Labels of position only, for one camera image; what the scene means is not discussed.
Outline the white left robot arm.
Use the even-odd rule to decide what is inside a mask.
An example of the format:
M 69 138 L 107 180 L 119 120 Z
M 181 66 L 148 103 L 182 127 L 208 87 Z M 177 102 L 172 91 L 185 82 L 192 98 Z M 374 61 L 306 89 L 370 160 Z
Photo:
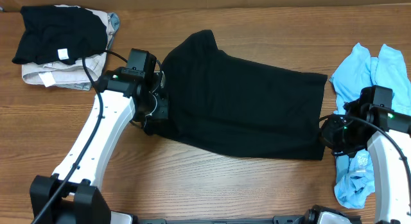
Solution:
M 111 210 L 101 187 L 126 126 L 167 118 L 164 81 L 164 73 L 152 67 L 119 67 L 93 83 L 94 104 L 73 147 L 51 176 L 38 175 L 31 183 L 34 223 L 137 223 L 135 215 Z

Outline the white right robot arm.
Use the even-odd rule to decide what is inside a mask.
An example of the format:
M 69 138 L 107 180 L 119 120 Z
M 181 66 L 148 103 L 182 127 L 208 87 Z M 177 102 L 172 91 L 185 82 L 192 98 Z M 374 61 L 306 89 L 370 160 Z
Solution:
M 320 140 L 335 156 L 367 150 L 374 170 L 375 223 L 410 223 L 410 116 L 370 103 L 348 105 L 347 115 L 320 119 Z

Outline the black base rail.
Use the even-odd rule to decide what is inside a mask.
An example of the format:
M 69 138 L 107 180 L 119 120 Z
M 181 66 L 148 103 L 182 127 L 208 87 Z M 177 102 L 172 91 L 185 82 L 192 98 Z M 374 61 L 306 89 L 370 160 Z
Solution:
M 314 214 L 296 216 L 274 216 L 273 218 L 251 218 L 251 219 L 220 219 L 220 220 L 165 220 L 165 219 L 140 219 L 133 221 L 137 224 L 315 224 L 315 223 L 362 223 L 359 216 L 346 218 L 328 213 L 330 216 L 315 217 Z

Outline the black t-shirt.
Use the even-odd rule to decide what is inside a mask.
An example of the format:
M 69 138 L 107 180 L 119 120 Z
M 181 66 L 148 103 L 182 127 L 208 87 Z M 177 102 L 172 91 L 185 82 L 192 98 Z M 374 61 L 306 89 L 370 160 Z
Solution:
M 327 76 L 229 56 L 213 32 L 190 35 L 164 59 L 169 114 L 148 135 L 231 157 L 321 160 Z

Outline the folded black garment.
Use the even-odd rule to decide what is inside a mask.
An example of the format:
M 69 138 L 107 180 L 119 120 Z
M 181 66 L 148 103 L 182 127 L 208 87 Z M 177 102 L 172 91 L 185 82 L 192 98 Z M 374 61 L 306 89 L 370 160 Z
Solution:
M 107 26 L 90 10 L 78 7 L 23 6 L 25 32 L 12 62 L 73 65 L 100 54 L 107 45 Z

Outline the light blue t-shirt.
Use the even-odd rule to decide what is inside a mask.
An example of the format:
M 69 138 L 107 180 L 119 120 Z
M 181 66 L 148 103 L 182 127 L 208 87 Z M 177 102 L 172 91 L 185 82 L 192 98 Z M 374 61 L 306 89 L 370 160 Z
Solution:
M 377 57 L 357 43 L 351 54 L 339 65 L 330 78 L 337 94 L 335 114 L 345 114 L 343 106 L 360 97 L 360 91 L 373 85 L 393 90 L 392 108 L 410 115 L 410 80 L 402 52 L 382 45 Z M 335 196 L 339 204 L 348 209 L 362 209 L 367 197 L 375 192 L 374 170 L 367 150 L 354 157 L 336 158 Z

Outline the folded beige garment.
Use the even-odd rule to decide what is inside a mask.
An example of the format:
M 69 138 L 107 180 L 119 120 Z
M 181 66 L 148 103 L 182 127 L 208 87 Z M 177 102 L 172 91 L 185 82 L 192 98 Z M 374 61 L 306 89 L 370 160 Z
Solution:
M 92 13 L 98 16 L 106 26 L 108 44 L 108 13 L 99 10 L 93 10 Z M 41 65 L 35 63 L 24 64 L 22 65 L 22 79 L 27 84 L 43 85 L 45 87 L 56 86 L 60 83 L 82 82 L 76 80 L 76 74 L 74 73 L 74 68 L 80 66 L 80 63 L 82 64 L 82 61 L 78 59 L 73 65 L 63 64 L 59 61 Z

